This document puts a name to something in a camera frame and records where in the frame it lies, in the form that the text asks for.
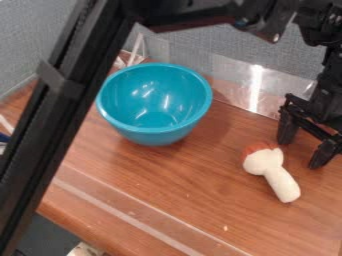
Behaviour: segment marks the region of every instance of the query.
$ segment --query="toy mushroom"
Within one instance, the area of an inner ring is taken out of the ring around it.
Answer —
[[[248,173],[265,176],[284,203],[290,203],[300,198],[301,188],[282,167],[284,152],[277,145],[261,142],[249,146],[245,149],[242,161]]]

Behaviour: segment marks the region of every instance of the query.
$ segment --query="table surface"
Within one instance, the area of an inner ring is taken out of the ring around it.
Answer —
[[[14,124],[31,90],[0,104]],[[318,141],[300,131],[282,149],[302,197],[282,204],[241,165],[244,148],[276,132],[277,121],[214,100],[183,141],[143,147],[93,107],[39,213],[113,255],[337,255],[342,157],[310,171]]]

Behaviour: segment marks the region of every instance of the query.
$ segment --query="blue bowl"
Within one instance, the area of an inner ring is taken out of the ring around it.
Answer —
[[[212,101],[210,85],[195,71],[179,65],[150,63],[109,77],[97,106],[129,140],[163,146],[191,132]]]

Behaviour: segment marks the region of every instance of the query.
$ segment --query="gray fabric wall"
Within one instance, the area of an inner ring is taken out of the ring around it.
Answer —
[[[32,77],[77,0],[0,1],[0,96]]]
[[[0,97],[32,77],[39,59],[47,59],[77,0],[0,0]],[[269,45],[229,25],[153,35],[137,27],[126,45],[130,50],[138,31],[150,35],[150,55],[163,60],[170,43],[170,61],[212,73],[208,55],[216,53],[304,78],[321,70],[324,49],[306,47],[298,28],[290,26],[277,46]]]

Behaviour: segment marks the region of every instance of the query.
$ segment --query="white handle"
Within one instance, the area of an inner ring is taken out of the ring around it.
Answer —
[[[265,178],[284,203],[290,203],[300,198],[301,188],[284,167],[268,170]]]

